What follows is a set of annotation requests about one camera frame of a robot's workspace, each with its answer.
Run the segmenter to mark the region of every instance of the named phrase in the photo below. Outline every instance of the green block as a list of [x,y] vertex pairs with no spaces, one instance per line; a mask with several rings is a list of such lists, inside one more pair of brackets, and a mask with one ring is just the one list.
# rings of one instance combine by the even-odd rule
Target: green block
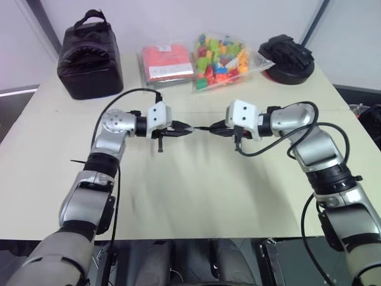
[[220,48],[218,47],[218,39],[210,39],[210,41],[209,41],[209,49],[212,52],[216,52],[216,51],[220,50]]
[[234,52],[234,57],[239,53],[239,50],[240,50],[240,46],[239,46],[239,43],[235,43],[233,45],[233,48],[232,48],[232,51]]
[[229,44],[229,45],[227,46],[227,54],[228,54],[229,56],[233,57],[233,58],[234,58],[234,56],[236,55],[236,54],[235,54],[235,48],[234,48],[234,46],[233,46],[232,44]]
[[197,60],[197,71],[199,73],[205,73],[207,69],[209,59],[207,57],[202,57]]
[[196,80],[196,89],[206,88],[208,86],[207,79],[198,79]]
[[218,56],[218,54],[214,54],[213,55],[212,62],[214,62],[214,63],[219,63],[220,62],[220,57]]

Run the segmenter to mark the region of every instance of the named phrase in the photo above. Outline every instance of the red package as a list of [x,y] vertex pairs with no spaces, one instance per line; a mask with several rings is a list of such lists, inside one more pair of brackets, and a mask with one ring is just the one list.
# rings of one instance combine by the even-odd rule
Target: red package
[[142,50],[142,60],[148,81],[192,78],[191,58],[184,45],[153,45]]

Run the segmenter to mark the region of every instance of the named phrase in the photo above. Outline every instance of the red block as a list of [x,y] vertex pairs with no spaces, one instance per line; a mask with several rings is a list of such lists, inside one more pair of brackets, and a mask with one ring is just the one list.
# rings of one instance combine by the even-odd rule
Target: red block
[[208,77],[207,81],[208,81],[208,86],[213,85],[213,84],[216,83],[216,81],[214,80],[214,77]]
[[207,69],[205,71],[205,77],[209,79],[210,77],[213,77],[213,67],[207,66]]
[[228,63],[229,63],[229,59],[228,59],[228,58],[223,58],[223,59],[221,60],[221,64],[222,64],[223,66],[226,66]]
[[216,82],[217,83],[224,82],[227,79],[229,79],[227,74],[223,74],[223,73],[217,73],[216,74]]
[[238,69],[232,69],[231,71],[229,71],[228,75],[229,75],[229,78],[233,78],[235,76],[239,76],[239,71],[238,71]]
[[206,57],[206,56],[207,56],[207,47],[206,46],[200,46],[198,48],[198,57],[202,58],[202,57]]

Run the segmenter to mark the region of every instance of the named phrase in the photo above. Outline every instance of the blue block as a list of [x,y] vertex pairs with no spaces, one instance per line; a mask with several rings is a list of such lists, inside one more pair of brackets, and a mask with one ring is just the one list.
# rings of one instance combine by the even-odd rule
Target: blue block
[[214,63],[213,64],[213,70],[216,71],[218,69],[222,68],[222,65],[220,63]]
[[201,35],[199,38],[198,38],[198,41],[201,43],[201,44],[203,44],[203,43],[205,43],[205,39],[206,39],[207,37],[203,34],[203,35]]
[[225,68],[225,67],[219,67],[218,69],[216,69],[216,73],[226,74],[227,73],[227,68]]

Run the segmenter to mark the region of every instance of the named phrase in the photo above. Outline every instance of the black equipment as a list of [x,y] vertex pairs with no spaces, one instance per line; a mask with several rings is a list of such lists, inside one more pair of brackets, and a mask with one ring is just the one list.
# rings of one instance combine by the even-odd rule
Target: black equipment
[[[84,24],[91,17],[103,22]],[[101,11],[89,10],[66,30],[57,74],[76,100],[106,97],[123,89],[115,34]]]
[[285,85],[305,82],[315,69],[312,52],[287,35],[269,39],[260,46],[258,52],[275,63],[275,66],[266,70],[267,74]]

